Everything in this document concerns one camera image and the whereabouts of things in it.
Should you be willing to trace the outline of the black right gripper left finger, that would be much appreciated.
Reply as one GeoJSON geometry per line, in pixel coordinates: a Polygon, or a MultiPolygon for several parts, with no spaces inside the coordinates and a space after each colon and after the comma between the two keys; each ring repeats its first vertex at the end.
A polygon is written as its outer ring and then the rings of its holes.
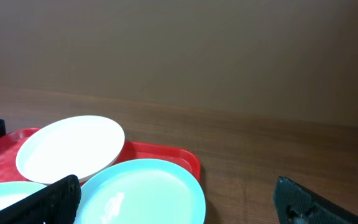
{"type": "Polygon", "coordinates": [[[81,200],[77,176],[61,180],[0,211],[0,224],[73,224],[81,200]]]}

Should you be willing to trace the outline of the light blue plate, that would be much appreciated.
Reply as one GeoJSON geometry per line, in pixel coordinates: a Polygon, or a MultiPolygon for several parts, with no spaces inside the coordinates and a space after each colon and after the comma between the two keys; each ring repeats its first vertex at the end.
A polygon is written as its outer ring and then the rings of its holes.
{"type": "Polygon", "coordinates": [[[0,183],[0,210],[45,188],[44,184],[27,181],[0,183]]]}

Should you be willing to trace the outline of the white plate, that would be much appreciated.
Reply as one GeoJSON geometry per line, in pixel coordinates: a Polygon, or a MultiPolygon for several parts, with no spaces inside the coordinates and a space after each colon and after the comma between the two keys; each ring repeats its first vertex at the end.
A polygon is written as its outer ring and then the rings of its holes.
{"type": "Polygon", "coordinates": [[[74,174],[84,182],[111,166],[125,143],[123,128],[110,118],[66,118],[36,131],[19,148],[16,168],[27,180],[52,184],[74,174]]]}

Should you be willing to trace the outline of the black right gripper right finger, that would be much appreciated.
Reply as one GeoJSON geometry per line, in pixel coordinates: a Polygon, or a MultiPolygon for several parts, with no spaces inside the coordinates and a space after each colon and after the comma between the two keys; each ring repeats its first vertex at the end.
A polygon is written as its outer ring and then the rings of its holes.
{"type": "Polygon", "coordinates": [[[277,180],[273,202],[280,224],[358,224],[357,215],[284,176],[277,180]]]}

